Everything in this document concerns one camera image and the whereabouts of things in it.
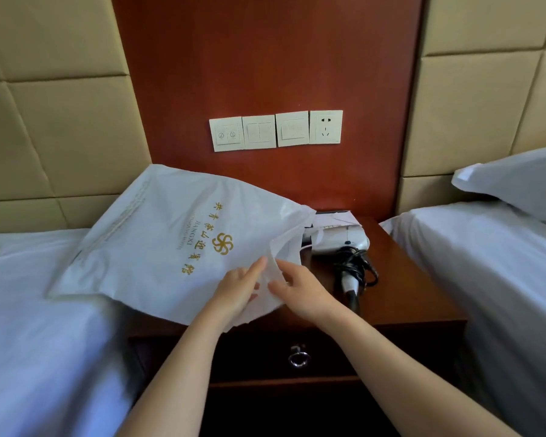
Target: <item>black power cord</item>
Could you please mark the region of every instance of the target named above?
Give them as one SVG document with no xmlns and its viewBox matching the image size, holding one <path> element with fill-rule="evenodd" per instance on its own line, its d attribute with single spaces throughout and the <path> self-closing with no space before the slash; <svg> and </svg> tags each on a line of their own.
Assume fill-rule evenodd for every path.
<svg viewBox="0 0 546 437">
<path fill-rule="evenodd" d="M 360 294 L 364 293 L 367 286 L 375 286 L 379 282 L 378 271 L 372 266 L 366 255 L 366 250 L 359 250 L 352 246 L 344 246 L 335 253 L 336 262 L 334 263 L 335 282 L 342 282 L 342 273 L 348 273 L 353 276 L 359 284 Z M 374 279 L 366 282 L 366 270 L 370 271 Z M 346 292 L 349 308 L 356 314 L 360 312 L 358 304 L 358 294 L 354 291 Z"/>
</svg>

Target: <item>bed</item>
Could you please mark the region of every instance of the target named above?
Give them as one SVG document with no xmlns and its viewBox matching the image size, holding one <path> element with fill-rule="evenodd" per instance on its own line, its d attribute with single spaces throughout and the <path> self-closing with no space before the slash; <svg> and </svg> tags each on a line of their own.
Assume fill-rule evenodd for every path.
<svg viewBox="0 0 546 437">
<path fill-rule="evenodd" d="M 86 232 L 0 235 L 0 437 L 112 436 L 133 404 L 128 309 L 44 297 Z"/>
<path fill-rule="evenodd" d="M 463 374 L 483 387 L 478 400 L 524 436 L 546 436 L 546 224 L 472 202 L 411 210 L 383 228 L 466 310 L 476 367 Z"/>
</svg>

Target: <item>wall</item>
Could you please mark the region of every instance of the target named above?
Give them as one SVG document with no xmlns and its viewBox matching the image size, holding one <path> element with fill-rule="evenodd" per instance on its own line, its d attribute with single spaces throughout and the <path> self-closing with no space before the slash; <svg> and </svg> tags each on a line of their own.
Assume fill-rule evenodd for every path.
<svg viewBox="0 0 546 437">
<path fill-rule="evenodd" d="M 0 0 L 0 232 L 90 227 L 150 163 L 110 0 Z"/>
<path fill-rule="evenodd" d="M 397 212 L 454 170 L 546 147 L 546 0 L 429 0 Z"/>
<path fill-rule="evenodd" d="M 422 0 L 113 0 L 152 160 L 393 211 Z M 339 146 L 214 153 L 209 118 L 343 109 Z"/>
</svg>

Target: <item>hand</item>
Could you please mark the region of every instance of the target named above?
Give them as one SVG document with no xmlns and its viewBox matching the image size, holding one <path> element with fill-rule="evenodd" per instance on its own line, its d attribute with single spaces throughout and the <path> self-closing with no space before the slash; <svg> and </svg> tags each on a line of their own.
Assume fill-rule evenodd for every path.
<svg viewBox="0 0 546 437">
<path fill-rule="evenodd" d="M 221 313 L 225 324 L 229 324 L 252 300 L 251 294 L 259 288 L 257 279 L 265 266 L 267 258 L 263 256 L 248 270 L 241 267 L 226 273 L 204 309 Z"/>
<path fill-rule="evenodd" d="M 269 282 L 269 291 L 298 316 L 320 326 L 320 322 L 335 309 L 336 304 L 341 306 L 303 265 L 279 259 L 277 265 L 288 282 Z"/>
</svg>

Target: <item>person's left hand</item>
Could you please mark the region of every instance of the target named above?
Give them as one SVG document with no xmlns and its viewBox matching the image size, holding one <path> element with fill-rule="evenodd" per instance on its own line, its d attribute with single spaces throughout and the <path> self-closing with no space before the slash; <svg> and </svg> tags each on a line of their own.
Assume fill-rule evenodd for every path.
<svg viewBox="0 0 546 437">
<path fill-rule="evenodd" d="M 225 274 L 205 309 L 218 312 L 228 324 L 245 308 L 253 290 L 259 288 L 257 279 L 267 266 L 267 258 L 260 257 L 247 270 L 244 267 L 233 269 Z"/>
</svg>

